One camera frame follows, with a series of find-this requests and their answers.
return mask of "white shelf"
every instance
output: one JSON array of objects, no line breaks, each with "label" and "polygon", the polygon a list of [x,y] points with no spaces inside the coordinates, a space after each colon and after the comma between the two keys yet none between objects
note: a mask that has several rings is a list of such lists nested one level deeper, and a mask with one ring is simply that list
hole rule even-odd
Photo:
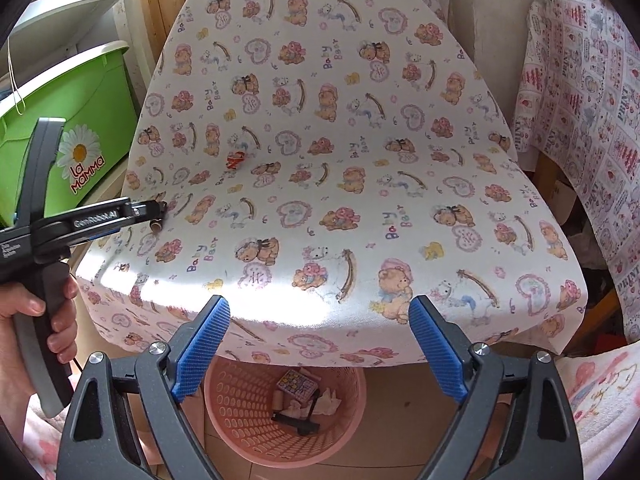
[{"label": "white shelf", "polygon": [[[119,0],[31,2],[8,40],[16,75],[29,71],[38,62],[48,59],[51,54],[60,52],[66,46],[74,46],[117,1]],[[7,52],[4,45],[0,50],[0,74],[7,71]]]}]

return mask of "hand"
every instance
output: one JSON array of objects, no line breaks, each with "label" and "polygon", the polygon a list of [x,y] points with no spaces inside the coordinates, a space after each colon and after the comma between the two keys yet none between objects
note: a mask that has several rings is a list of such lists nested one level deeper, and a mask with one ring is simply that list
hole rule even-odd
[{"label": "hand", "polygon": [[[78,294],[76,280],[70,276],[64,289],[66,301],[51,319],[51,328],[54,333],[47,340],[47,346],[57,354],[58,361],[62,364],[73,360],[78,352],[76,306],[72,301]],[[31,384],[20,355],[12,316],[17,312],[27,316],[41,316],[44,309],[44,302],[27,291],[20,283],[0,285],[0,382],[5,385],[10,384],[16,394],[31,397],[35,393],[35,388]]]}]

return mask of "green plastic container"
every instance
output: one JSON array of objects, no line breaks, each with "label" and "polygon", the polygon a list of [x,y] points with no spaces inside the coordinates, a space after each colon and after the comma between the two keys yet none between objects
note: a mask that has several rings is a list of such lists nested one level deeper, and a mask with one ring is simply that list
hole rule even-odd
[{"label": "green plastic container", "polygon": [[49,173],[46,216],[78,206],[129,153],[138,115],[122,57],[127,49],[124,41],[114,41],[82,52],[23,85],[18,92],[24,105],[16,94],[0,102],[0,224],[14,222],[26,149],[38,118],[66,119]]}]

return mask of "string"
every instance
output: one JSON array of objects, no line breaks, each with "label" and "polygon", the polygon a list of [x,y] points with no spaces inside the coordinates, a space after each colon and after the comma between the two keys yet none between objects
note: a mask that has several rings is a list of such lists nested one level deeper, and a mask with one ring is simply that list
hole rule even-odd
[{"label": "string", "polygon": [[[25,104],[24,99],[20,95],[20,91],[18,90],[18,85],[15,82],[14,65],[11,62],[11,46],[9,44],[9,38],[7,38],[6,40],[6,57],[7,57],[7,63],[9,64],[9,80],[11,81],[11,92],[12,92],[12,96],[14,97],[15,111],[18,112],[18,115],[21,116],[23,113],[25,113],[25,111],[27,111],[27,105]],[[15,100],[16,94],[20,98],[19,102],[22,103],[22,111],[20,111],[20,107],[18,106],[18,101]]]}]

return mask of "red object on fabric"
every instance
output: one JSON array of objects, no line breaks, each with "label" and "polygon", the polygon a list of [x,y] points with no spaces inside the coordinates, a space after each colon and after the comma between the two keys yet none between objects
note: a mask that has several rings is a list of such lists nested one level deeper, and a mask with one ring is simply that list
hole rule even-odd
[{"label": "red object on fabric", "polygon": [[238,164],[244,161],[244,152],[235,152],[231,153],[226,158],[226,168],[228,170],[237,170]]}]

